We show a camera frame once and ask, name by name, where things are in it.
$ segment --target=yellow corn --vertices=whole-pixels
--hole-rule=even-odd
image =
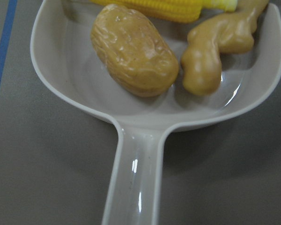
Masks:
[[[136,9],[146,16],[164,20],[190,23],[197,20],[202,8],[217,8],[233,12],[237,0],[90,0],[106,6],[108,4],[124,5]]]

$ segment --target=blue line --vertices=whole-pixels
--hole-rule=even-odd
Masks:
[[[17,6],[17,0],[9,0],[4,27],[0,40],[0,84],[1,84],[1,78],[4,69],[7,49],[8,49],[9,38],[13,27],[16,6]]]

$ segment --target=brown potato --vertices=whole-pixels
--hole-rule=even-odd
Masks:
[[[129,92],[151,97],[175,81],[179,62],[150,20],[115,4],[97,16],[92,45],[111,77]]]

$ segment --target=gray floor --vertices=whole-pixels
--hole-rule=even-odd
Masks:
[[[0,87],[0,225],[98,225],[117,133],[37,77],[29,44],[41,3],[18,0]],[[281,81],[258,108],[171,134],[164,151],[161,225],[281,225]]]

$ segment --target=ginger root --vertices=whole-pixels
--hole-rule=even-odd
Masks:
[[[238,0],[233,13],[216,15],[192,29],[181,58],[183,86],[192,94],[215,92],[221,83],[220,53],[245,53],[254,45],[252,33],[269,0]]]

